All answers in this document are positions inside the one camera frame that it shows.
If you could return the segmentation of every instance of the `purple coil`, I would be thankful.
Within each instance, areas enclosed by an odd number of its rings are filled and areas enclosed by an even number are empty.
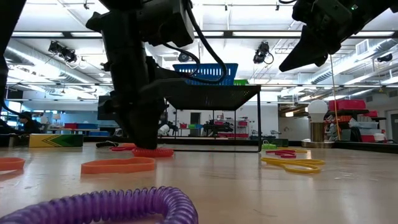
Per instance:
[[[54,224],[136,220],[162,214],[163,223],[196,224],[198,213],[191,200],[175,187],[92,192],[53,199],[0,218],[0,224]]]

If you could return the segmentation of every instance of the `wooden table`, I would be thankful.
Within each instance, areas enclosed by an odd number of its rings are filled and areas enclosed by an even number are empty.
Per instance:
[[[167,147],[257,150],[256,146]],[[298,154],[298,159],[323,159],[326,165],[320,174],[300,175],[260,162],[265,154],[176,152],[174,157],[156,159],[155,171],[80,174],[84,162],[131,156],[129,151],[111,152],[94,144],[0,148],[0,157],[26,159],[23,172],[0,172],[0,217],[66,195],[165,185],[178,187],[190,197],[201,224],[388,224],[398,220],[398,154],[312,149]]]

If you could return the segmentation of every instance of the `green and yellow box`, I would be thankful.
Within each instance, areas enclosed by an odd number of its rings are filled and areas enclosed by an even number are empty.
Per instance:
[[[31,134],[29,147],[82,147],[82,134]]]

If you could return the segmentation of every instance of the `white wall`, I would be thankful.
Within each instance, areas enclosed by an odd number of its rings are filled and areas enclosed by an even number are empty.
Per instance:
[[[289,141],[301,141],[310,138],[308,118],[279,118],[280,138]]]

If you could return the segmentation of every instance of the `wire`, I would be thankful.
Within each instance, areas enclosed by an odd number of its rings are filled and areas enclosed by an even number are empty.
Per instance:
[[[331,66],[331,82],[333,84],[333,97],[335,98],[335,119],[336,119],[336,126],[337,126],[337,136],[338,136],[338,140],[341,140],[340,137],[340,126],[338,125],[338,119],[337,119],[337,102],[336,102],[336,86],[335,86],[335,73],[333,71],[333,60],[331,59],[331,55],[329,55],[330,57],[330,66]]]
[[[281,3],[281,4],[290,4],[290,3],[296,2],[297,0],[291,0],[291,1],[278,0],[278,1],[279,1],[279,3]]]
[[[216,60],[216,62],[221,66],[222,69],[222,75],[219,79],[217,80],[204,80],[201,78],[195,78],[195,77],[187,77],[190,80],[194,80],[194,81],[198,81],[198,82],[202,82],[202,83],[208,83],[208,84],[217,84],[222,82],[225,77],[227,76],[227,69],[226,69],[226,65],[224,64],[224,62],[222,61],[222,59],[219,58],[219,56],[216,54],[216,52],[214,52],[214,50],[211,48],[210,44],[207,42],[206,37],[203,35],[203,32],[200,30],[200,27],[195,19],[195,16],[193,15],[192,12],[192,2],[191,0],[187,0],[187,12],[188,12],[188,17],[191,20],[191,23],[193,25],[193,27],[195,28],[199,39],[201,40],[202,44],[205,46],[205,48],[207,49],[207,51],[209,52],[209,54],[214,58],[214,60]]]
[[[189,52],[187,50],[183,50],[183,49],[179,49],[179,48],[173,47],[173,46],[171,46],[169,44],[163,44],[163,45],[168,47],[168,48],[170,48],[170,49],[179,51],[179,52],[181,52],[183,54],[186,54],[189,57],[191,57],[196,62],[197,68],[193,72],[191,72],[188,76],[190,77],[190,76],[196,74],[196,72],[199,70],[199,65],[200,65],[200,60],[199,60],[199,58],[196,55],[194,55],[193,53],[191,53],[191,52]]]
[[[268,63],[264,60],[264,63],[266,63],[267,65],[270,65],[270,64],[274,63],[274,56],[270,52],[268,52],[268,54],[272,57],[272,61]]]

